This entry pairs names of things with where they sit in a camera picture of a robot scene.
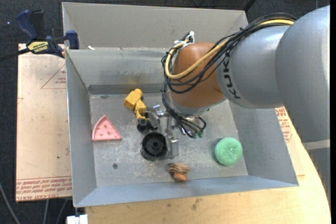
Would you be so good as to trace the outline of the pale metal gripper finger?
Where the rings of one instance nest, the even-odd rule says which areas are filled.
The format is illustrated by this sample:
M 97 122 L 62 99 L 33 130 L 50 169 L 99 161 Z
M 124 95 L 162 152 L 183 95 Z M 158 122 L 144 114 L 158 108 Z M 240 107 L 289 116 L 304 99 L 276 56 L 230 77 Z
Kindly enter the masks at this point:
M 147 107 L 147 116 L 152 128 L 157 129 L 160 126 L 160 119 L 164 117 L 164 112 L 158 104 L 152 107 Z
M 168 138 L 168 157 L 174 159 L 179 155 L 179 140 L 177 138 Z

